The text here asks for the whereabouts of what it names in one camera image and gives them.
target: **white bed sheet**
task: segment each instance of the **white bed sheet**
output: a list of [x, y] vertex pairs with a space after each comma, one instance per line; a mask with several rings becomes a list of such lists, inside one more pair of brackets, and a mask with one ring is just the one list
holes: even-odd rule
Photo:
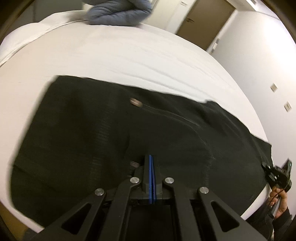
[[[36, 232], [10, 199], [11, 164], [55, 75], [89, 77], [195, 101], [214, 100], [267, 140], [252, 105], [227, 71], [196, 45], [162, 29], [92, 26], [83, 11], [56, 13], [13, 31], [0, 46], [0, 200]], [[265, 201], [268, 185], [242, 218]]]

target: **bed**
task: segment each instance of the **bed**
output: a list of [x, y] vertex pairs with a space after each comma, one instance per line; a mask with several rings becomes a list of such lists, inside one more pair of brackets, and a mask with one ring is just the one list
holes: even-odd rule
[[[84, 11], [53, 14], [10, 33], [0, 46], [0, 200], [36, 232], [43, 227], [17, 211], [10, 199], [11, 163], [32, 116], [56, 75], [89, 77], [195, 101], [213, 100], [267, 141], [251, 103], [207, 52], [162, 29], [91, 26]], [[267, 198], [266, 186], [242, 215]]]

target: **hand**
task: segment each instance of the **hand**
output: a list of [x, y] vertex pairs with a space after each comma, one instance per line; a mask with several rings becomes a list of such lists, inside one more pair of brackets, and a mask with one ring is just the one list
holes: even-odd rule
[[[277, 193], [280, 192], [281, 190], [282, 189], [277, 188], [277, 187], [272, 188], [272, 192], [269, 194], [269, 198], [268, 198], [268, 203], [270, 203], [270, 201], [272, 200], [272, 202], [269, 204], [270, 207], [277, 203], [277, 201], [278, 201]], [[288, 208], [288, 196], [287, 196], [287, 193], [285, 192], [285, 190], [283, 190], [279, 195], [281, 196], [281, 203], [279, 205], [279, 209], [277, 210], [274, 219], [277, 219], [278, 217], [280, 217], [284, 213], [284, 211], [286, 211]]]

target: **brown door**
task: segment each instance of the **brown door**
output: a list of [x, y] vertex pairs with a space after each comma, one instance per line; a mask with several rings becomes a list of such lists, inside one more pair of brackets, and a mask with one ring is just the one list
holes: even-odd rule
[[197, 0], [177, 35], [206, 50], [234, 10], [225, 0]]

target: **black sleeve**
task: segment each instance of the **black sleeve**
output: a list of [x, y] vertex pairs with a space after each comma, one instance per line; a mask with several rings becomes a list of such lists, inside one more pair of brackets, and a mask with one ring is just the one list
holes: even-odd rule
[[288, 229], [292, 222], [292, 215], [287, 210], [277, 219], [272, 222], [274, 227], [274, 241], [280, 241], [285, 231]]

